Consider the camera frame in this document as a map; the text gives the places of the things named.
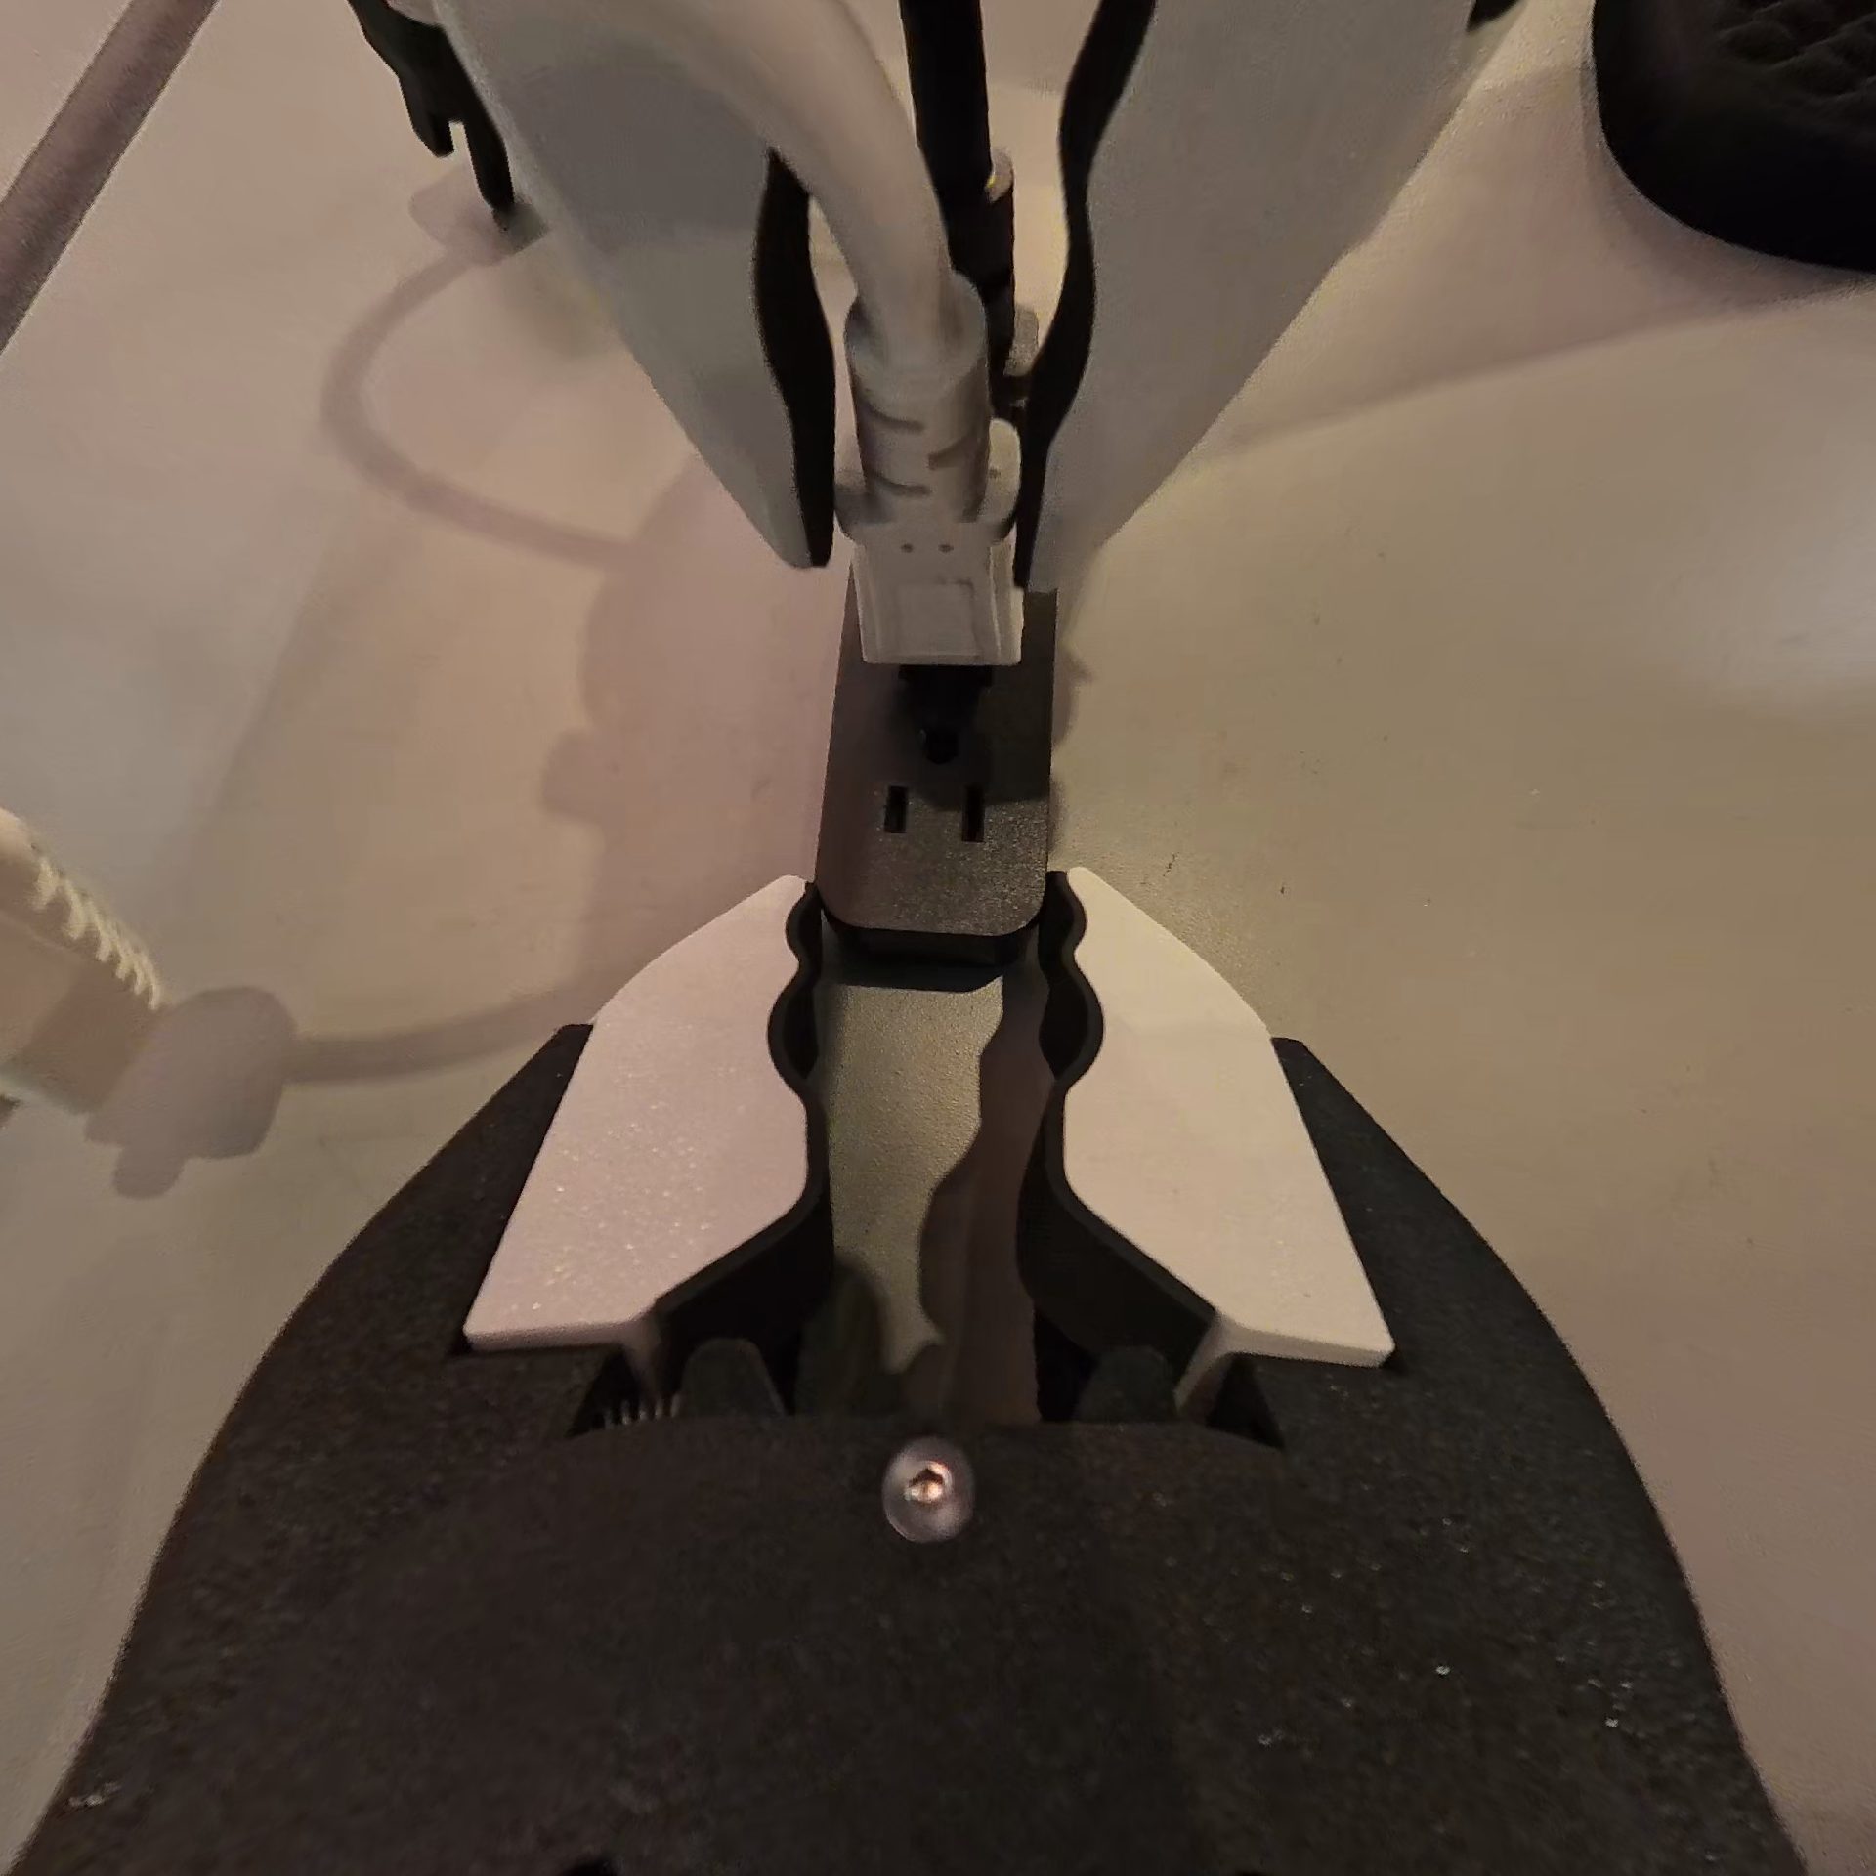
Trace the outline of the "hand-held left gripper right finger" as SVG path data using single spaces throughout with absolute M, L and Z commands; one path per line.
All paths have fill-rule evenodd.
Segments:
M 1046 880 L 1050 1074 L 1027 1160 L 1038 1412 L 1154 1353 L 1208 1408 L 1238 1357 L 1380 1371 L 1376 1299 L 1279 1043 L 1232 982 L 1091 867 Z

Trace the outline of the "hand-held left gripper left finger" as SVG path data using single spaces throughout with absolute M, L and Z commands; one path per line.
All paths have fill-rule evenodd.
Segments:
M 692 1351 L 792 1347 L 833 1283 L 812 1078 L 823 908 L 782 875 L 593 1019 L 464 1320 L 479 1353 L 620 1349 L 669 1394 Z

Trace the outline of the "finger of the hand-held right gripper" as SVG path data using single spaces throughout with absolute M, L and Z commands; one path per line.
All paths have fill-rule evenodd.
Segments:
M 440 24 L 626 349 L 774 554 L 833 556 L 837 366 L 812 202 L 624 3 L 440 3 Z
M 1017 578 L 1079 579 L 1388 210 L 1474 75 L 1468 1 L 1099 3 L 1058 126 L 1066 255 Z

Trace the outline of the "black power plug with cable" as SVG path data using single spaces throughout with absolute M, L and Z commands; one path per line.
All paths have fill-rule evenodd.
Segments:
M 941 204 L 950 263 L 976 288 L 987 320 L 993 409 L 1021 419 L 1036 323 L 1019 298 L 1017 179 L 993 142 L 982 3 L 898 7 L 915 134 Z

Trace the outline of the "white power plug with cable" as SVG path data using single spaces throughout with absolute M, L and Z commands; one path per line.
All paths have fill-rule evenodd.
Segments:
M 819 878 L 696 929 L 606 1005 L 726 1029 L 757 1088 L 817 1058 L 823 921 L 995 970 L 1044 896 L 1054 621 L 1021 621 L 1009 177 L 952 208 L 845 3 L 352 3 L 411 124 L 513 159 L 700 456 L 800 568 L 853 546 Z

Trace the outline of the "black power strip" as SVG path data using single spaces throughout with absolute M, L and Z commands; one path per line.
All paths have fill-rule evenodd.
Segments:
M 851 593 L 814 877 L 856 949 L 997 970 L 1048 894 L 1058 605 L 1019 581 L 1021 429 L 993 408 L 985 312 L 950 286 L 923 361 L 849 314 Z

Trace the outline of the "black rounded object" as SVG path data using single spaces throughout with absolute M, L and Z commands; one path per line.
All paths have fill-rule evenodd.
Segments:
M 1871 1 L 1597 1 L 1589 50 L 1607 152 L 1660 210 L 1875 269 Z

